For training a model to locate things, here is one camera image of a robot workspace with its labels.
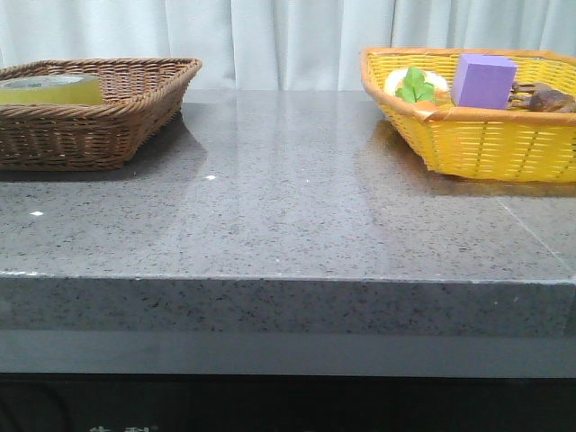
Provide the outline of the yellow tape roll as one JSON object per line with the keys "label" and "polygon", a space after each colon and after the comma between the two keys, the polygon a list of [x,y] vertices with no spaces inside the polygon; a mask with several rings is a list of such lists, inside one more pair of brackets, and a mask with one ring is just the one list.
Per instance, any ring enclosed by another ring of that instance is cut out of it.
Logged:
{"label": "yellow tape roll", "polygon": [[23,76],[1,81],[1,104],[103,104],[100,79],[89,74]]}

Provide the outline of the orange carrot toy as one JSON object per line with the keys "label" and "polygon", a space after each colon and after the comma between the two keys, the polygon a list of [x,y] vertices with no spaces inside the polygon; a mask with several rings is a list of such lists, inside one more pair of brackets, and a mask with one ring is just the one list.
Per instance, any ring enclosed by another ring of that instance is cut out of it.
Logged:
{"label": "orange carrot toy", "polygon": [[418,101],[416,103],[413,104],[413,107],[416,110],[422,111],[422,112],[435,112],[438,110],[439,106],[436,105],[434,102],[432,101]]}

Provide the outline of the white curtain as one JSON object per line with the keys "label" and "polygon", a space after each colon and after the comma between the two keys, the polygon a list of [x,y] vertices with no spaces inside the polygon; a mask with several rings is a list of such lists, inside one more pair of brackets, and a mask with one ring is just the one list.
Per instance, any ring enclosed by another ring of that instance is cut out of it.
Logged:
{"label": "white curtain", "polygon": [[1,63],[198,58],[220,90],[357,90],[368,47],[575,52],[572,1],[4,1]]}

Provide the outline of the green leaf toy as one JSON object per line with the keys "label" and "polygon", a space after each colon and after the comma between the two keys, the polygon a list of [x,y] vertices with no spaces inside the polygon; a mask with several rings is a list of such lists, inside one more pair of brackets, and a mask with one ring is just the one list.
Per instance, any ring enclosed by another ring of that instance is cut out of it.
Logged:
{"label": "green leaf toy", "polygon": [[420,69],[409,67],[395,95],[410,104],[434,102],[435,87],[426,81],[425,74]]}

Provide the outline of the brown wicker basket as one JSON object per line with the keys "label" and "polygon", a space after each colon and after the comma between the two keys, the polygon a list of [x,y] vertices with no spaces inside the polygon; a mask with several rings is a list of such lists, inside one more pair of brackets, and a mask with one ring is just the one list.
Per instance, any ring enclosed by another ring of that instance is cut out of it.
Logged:
{"label": "brown wicker basket", "polygon": [[50,59],[6,67],[3,79],[85,73],[103,103],[1,108],[4,171],[105,171],[122,167],[180,112],[198,58]]}

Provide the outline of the yellow wicker basket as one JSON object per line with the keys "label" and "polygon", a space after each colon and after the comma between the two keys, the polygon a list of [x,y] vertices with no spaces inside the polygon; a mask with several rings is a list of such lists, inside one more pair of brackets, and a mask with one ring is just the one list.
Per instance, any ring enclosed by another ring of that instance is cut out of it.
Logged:
{"label": "yellow wicker basket", "polygon": [[365,91],[427,168],[441,174],[510,182],[575,179],[575,115],[490,110],[444,103],[420,108],[384,92],[394,70],[416,67],[453,82],[464,49],[379,48],[361,54]]}

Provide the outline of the purple foam block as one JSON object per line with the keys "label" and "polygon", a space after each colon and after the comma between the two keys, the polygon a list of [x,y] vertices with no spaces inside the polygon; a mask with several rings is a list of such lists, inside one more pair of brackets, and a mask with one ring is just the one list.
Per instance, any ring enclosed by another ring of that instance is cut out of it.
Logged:
{"label": "purple foam block", "polygon": [[470,108],[506,109],[517,71],[518,65],[503,56],[462,54],[451,89],[454,104]]}

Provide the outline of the brown animal figurine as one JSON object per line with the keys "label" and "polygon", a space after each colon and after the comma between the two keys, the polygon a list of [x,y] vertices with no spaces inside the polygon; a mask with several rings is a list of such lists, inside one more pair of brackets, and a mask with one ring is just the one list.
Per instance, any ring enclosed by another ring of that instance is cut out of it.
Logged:
{"label": "brown animal figurine", "polygon": [[508,98],[508,108],[537,113],[574,113],[575,98],[545,83],[515,83]]}

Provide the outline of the dark cabinet under counter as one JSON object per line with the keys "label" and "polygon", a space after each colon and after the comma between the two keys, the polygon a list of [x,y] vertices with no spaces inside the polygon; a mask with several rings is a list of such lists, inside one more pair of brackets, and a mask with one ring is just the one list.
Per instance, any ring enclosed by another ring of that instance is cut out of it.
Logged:
{"label": "dark cabinet under counter", "polygon": [[4,431],[572,431],[573,339],[7,330]]}

